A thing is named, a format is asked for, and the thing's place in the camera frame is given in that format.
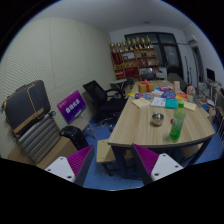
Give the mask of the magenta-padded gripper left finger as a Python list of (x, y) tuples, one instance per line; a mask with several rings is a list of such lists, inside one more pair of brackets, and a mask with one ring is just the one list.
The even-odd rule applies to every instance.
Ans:
[(90, 145), (68, 158), (60, 156), (46, 168), (46, 171), (82, 186), (94, 155), (94, 146)]

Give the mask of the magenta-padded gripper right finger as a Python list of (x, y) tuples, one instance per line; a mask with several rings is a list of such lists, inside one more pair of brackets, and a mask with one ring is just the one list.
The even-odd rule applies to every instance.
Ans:
[(137, 144), (132, 145), (131, 151), (144, 185), (182, 169), (182, 166), (166, 153), (157, 154)]

